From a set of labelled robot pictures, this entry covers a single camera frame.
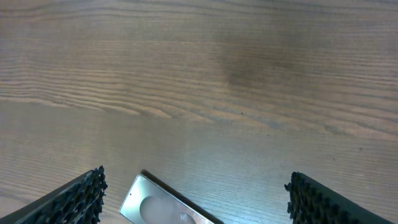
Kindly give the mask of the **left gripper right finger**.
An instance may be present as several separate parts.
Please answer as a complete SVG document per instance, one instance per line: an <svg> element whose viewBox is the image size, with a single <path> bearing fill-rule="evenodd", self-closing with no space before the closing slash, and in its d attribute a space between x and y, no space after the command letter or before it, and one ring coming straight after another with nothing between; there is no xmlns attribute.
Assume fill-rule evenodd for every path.
<svg viewBox="0 0 398 224"><path fill-rule="evenodd" d="M293 224L392 224L303 173L293 172L284 187Z"/></svg>

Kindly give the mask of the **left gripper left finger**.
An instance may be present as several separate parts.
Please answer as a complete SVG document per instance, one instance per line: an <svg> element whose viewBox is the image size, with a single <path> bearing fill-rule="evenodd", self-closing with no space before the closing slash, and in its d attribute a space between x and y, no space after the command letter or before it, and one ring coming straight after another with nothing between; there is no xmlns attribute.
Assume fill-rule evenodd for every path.
<svg viewBox="0 0 398 224"><path fill-rule="evenodd" d="M97 224L107 188L100 166L2 217L1 224Z"/></svg>

